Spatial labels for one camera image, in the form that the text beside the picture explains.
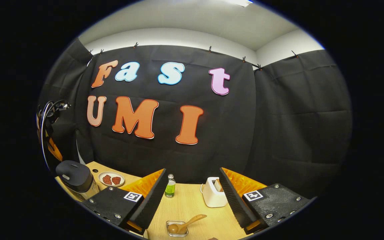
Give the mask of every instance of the wooden spoon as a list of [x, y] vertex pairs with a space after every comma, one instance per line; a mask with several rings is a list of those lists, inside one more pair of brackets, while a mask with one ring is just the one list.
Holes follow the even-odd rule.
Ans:
[[207, 215], [199, 214], [199, 215], [196, 215], [195, 217], [192, 217], [191, 220], [189, 220], [189, 222], [187, 222], [185, 224], [171, 224], [168, 226], [168, 232], [171, 234], [185, 234], [186, 227], [189, 224], [196, 222], [198, 220], [201, 220], [204, 217], [207, 217]]

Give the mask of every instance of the white ceiling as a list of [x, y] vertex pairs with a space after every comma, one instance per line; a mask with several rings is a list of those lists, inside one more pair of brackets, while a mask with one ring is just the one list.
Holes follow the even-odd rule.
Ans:
[[241, 7], [223, 0], [143, 0], [99, 21], [80, 40], [86, 45], [119, 32], [160, 27], [206, 32], [254, 51], [299, 29], [255, 3]]

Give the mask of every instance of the white plate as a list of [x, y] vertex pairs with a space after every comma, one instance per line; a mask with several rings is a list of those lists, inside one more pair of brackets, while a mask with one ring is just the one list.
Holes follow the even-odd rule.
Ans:
[[[111, 184], [105, 184], [105, 182], [103, 181], [103, 178], [104, 178], [106, 175], [111, 176], [111, 181], [112, 181], [112, 178], [113, 178], [113, 177], [120, 177], [120, 178], [121, 178], [121, 181], [119, 182], [119, 184], [114, 184], [113, 182], [112, 182], [112, 185], [111, 185]], [[108, 186], [108, 187], [119, 187], [119, 186], [121, 186], [121, 185], [124, 184], [125, 179], [124, 179], [124, 177], [123, 177], [121, 174], [119, 174], [119, 173], [115, 173], [115, 172], [102, 172], [102, 173], [99, 174], [99, 181], [100, 181], [101, 183], [103, 183], [104, 185]]]

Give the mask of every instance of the meat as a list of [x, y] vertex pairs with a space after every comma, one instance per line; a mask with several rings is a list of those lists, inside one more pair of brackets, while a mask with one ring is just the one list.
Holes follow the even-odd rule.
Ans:
[[120, 182], [121, 182], [121, 178], [120, 177], [113, 177], [112, 178], [112, 181], [115, 185], [118, 185]]
[[111, 176], [109, 176], [109, 175], [104, 176], [104, 177], [103, 177], [103, 182], [104, 182], [105, 184], [110, 184], [110, 185], [112, 185]]

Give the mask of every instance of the clip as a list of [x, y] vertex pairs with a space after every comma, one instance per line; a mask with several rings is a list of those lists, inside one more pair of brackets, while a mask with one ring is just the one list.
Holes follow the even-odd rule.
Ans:
[[[293, 52], [293, 50], [291, 50], [291, 51]], [[299, 56], [297, 56], [294, 52], [293, 52], [293, 54], [294, 54], [294, 56], [296, 56], [297, 59], [299, 58]]]

